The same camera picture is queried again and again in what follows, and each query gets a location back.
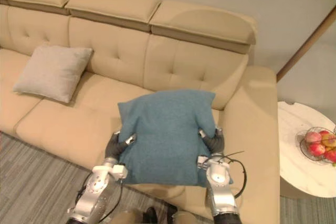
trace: metal robot arm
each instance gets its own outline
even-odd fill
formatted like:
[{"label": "metal robot arm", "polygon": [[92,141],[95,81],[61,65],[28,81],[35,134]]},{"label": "metal robot arm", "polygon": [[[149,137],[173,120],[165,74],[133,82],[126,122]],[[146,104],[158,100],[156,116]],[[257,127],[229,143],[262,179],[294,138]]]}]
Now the metal robot arm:
[{"label": "metal robot arm", "polygon": [[210,157],[199,156],[197,165],[206,170],[207,200],[210,201],[215,224],[242,224],[230,184],[229,164],[224,162],[224,136],[222,129],[217,128],[215,137],[209,138],[203,130],[199,130],[203,142],[212,152]]},{"label": "metal robot arm", "polygon": [[106,148],[106,156],[102,165],[92,169],[85,191],[76,206],[69,209],[67,224],[98,224],[106,210],[107,201],[113,192],[113,183],[127,177],[124,165],[118,165],[120,154],[135,140],[135,135],[125,142],[118,143],[119,132],[112,135]]}]

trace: shoe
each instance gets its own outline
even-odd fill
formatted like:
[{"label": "shoe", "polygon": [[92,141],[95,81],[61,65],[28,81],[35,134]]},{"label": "shoe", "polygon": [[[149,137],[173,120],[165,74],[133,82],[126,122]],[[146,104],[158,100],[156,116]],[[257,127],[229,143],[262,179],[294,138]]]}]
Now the shoe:
[{"label": "shoe", "polygon": [[167,224],[173,224],[173,215],[177,212],[177,207],[169,204],[167,208]]},{"label": "shoe", "polygon": [[149,207],[146,212],[143,213],[142,222],[143,223],[154,223],[158,224],[157,222],[157,215],[154,207]]}]

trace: white marble table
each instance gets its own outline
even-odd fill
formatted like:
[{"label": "white marble table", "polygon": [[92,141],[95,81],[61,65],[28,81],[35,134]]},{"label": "white marble table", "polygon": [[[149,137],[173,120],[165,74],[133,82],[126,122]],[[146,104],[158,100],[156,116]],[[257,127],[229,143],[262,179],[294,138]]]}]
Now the white marble table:
[{"label": "white marble table", "polygon": [[278,102],[280,175],[298,190],[317,197],[336,197],[336,167],[308,159],[299,140],[311,127],[331,131],[335,124],[320,112],[300,103]]}]

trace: black cable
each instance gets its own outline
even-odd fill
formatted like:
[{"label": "black cable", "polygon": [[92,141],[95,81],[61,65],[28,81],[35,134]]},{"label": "black cable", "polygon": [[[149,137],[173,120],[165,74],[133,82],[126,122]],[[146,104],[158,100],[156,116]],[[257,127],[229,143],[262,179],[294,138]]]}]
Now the black cable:
[{"label": "black cable", "polygon": [[82,187],[80,188],[79,191],[77,191],[77,196],[76,196],[76,199],[75,199],[75,204],[77,204],[77,202],[79,201],[80,197],[82,197],[83,192],[84,192],[85,189],[86,189],[86,182],[87,182],[87,180],[88,180],[88,178],[90,177],[91,174],[92,174],[92,172],[89,173],[89,174],[86,176],[86,178],[85,178],[84,181],[83,181]]},{"label": "black cable", "polygon": [[226,157],[226,158],[230,160],[229,164],[232,163],[232,162],[238,162],[238,163],[240,163],[240,165],[241,165],[242,168],[243,168],[243,173],[244,173],[244,183],[243,183],[243,187],[241,188],[241,190],[235,195],[235,199],[236,199],[236,198],[238,198],[240,195],[242,195],[243,191],[245,190],[245,187],[246,187],[246,184],[247,184],[247,173],[246,173],[245,166],[242,164],[241,161],[236,160],[236,159],[232,159],[232,158],[229,158],[229,157]]},{"label": "black cable", "polygon": [[108,212],[107,215],[105,215],[105,217],[103,217],[98,223],[101,223],[103,220],[105,220],[107,218],[108,215],[110,215],[116,208],[117,206],[119,205],[120,203],[120,199],[121,199],[121,195],[122,195],[122,180],[120,181],[120,194],[119,194],[119,198],[118,198],[118,201],[116,203],[116,205],[112,208],[111,211]]},{"label": "black cable", "polygon": [[243,186],[241,188],[241,190],[235,195],[235,199],[238,198],[240,195],[242,195],[243,191],[245,190],[245,187],[246,187],[246,184],[247,184],[247,173],[246,173],[246,169],[245,169],[245,166],[242,164],[241,161],[239,160],[236,160],[236,159],[233,159],[233,158],[230,158],[229,156],[232,156],[232,155],[235,155],[235,154],[238,154],[238,153],[242,153],[244,151],[240,151],[240,152],[234,152],[234,153],[231,153],[229,155],[214,155],[214,156],[210,156],[208,157],[203,163],[205,164],[207,161],[209,161],[210,159],[213,159],[214,157],[221,157],[219,160],[218,160],[218,163],[220,163],[220,161],[223,159],[223,158],[227,158],[228,160],[230,160],[229,164],[230,163],[233,163],[233,162],[238,162],[240,163],[240,165],[242,166],[243,168],[243,173],[244,173],[244,182],[243,182]]}]

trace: floor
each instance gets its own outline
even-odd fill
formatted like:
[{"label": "floor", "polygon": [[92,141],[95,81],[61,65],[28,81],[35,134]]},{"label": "floor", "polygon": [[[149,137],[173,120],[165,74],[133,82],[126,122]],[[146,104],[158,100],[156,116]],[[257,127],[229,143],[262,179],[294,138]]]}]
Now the floor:
[{"label": "floor", "polygon": [[[66,223],[67,209],[74,206],[77,190],[89,171],[3,133],[0,158],[1,224]],[[108,209],[118,196],[116,188]],[[157,210],[159,223],[166,224],[165,202],[124,187],[120,204],[111,217],[122,210],[146,210],[150,206]],[[280,207],[281,224],[336,224],[336,198],[281,198]],[[197,217],[197,221],[213,223],[202,217]]]}]

